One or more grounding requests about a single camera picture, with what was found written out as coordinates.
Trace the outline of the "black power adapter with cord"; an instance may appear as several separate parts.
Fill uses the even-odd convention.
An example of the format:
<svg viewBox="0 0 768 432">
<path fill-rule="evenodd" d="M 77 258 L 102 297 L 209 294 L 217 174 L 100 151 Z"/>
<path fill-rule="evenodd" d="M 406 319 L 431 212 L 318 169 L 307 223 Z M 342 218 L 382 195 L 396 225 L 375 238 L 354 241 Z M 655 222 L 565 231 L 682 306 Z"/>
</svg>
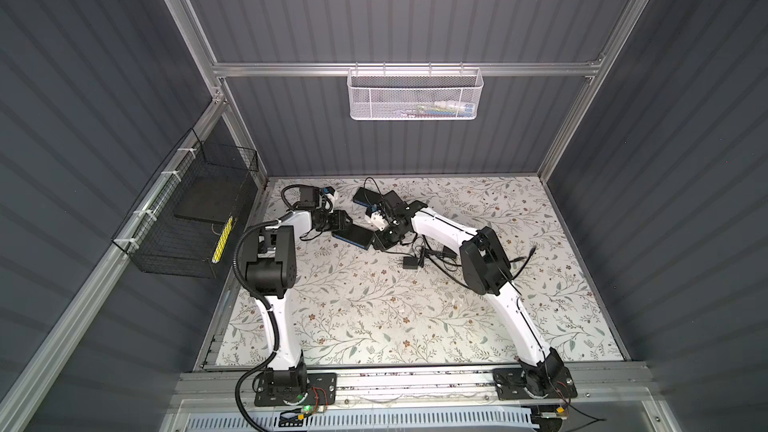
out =
<svg viewBox="0 0 768 432">
<path fill-rule="evenodd" d="M 403 257 L 402 267 L 405 270 L 417 270 L 420 267 L 419 258 L 414 256 Z"/>
</svg>

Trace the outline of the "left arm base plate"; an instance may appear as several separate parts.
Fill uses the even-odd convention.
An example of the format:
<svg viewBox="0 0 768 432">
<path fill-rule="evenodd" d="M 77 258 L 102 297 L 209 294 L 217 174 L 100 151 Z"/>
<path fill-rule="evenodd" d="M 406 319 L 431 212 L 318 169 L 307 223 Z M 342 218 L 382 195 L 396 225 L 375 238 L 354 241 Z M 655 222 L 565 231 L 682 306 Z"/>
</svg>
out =
<svg viewBox="0 0 768 432">
<path fill-rule="evenodd" d="M 298 373 L 267 370 L 253 386 L 256 407 L 333 405 L 338 376 L 335 373 Z"/>
</svg>

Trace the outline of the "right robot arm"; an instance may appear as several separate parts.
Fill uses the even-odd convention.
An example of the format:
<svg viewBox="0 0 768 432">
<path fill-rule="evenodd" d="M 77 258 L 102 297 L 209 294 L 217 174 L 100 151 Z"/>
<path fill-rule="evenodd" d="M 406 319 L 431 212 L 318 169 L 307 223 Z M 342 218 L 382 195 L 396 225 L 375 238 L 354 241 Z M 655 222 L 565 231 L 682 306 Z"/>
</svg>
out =
<svg viewBox="0 0 768 432">
<path fill-rule="evenodd" d="M 512 261 L 496 232 L 455 222 L 421 201 L 406 203 L 394 192 L 365 194 L 367 215 L 374 226 L 374 246 L 387 251 L 405 234 L 430 237 L 458 254 L 463 283 L 485 296 L 515 344 L 523 370 L 525 388 L 534 397 L 544 397 L 554 378 L 565 370 L 558 352 L 550 346 L 527 312 L 514 285 Z"/>
</svg>

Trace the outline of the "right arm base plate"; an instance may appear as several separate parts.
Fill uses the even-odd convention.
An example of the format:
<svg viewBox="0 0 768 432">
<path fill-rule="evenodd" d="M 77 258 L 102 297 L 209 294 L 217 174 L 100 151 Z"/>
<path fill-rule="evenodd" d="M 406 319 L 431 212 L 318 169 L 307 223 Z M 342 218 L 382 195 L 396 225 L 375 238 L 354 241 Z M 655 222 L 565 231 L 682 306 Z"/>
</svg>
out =
<svg viewBox="0 0 768 432">
<path fill-rule="evenodd" d="M 536 374 L 523 368 L 495 368 L 492 378 L 500 400 L 574 399 L 578 391 L 570 371 Z"/>
</svg>

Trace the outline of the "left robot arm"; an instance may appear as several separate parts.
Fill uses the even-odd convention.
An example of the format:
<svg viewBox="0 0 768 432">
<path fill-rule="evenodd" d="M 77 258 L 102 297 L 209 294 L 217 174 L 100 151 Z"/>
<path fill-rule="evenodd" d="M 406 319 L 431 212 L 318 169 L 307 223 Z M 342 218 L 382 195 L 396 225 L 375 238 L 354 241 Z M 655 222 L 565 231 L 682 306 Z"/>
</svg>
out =
<svg viewBox="0 0 768 432">
<path fill-rule="evenodd" d="M 299 198 L 284 202 L 287 210 L 282 216 L 243 231 L 234 249 L 232 269 L 238 283 L 256 301 L 267 331 L 269 355 L 256 367 L 256 374 L 265 387 L 304 390 L 306 364 L 289 311 L 289 293 L 298 275 L 296 243 L 313 231 L 340 231 L 351 219 L 336 209 L 338 194 L 333 187 L 290 184 L 281 192 L 292 189 L 299 192 Z"/>
</svg>

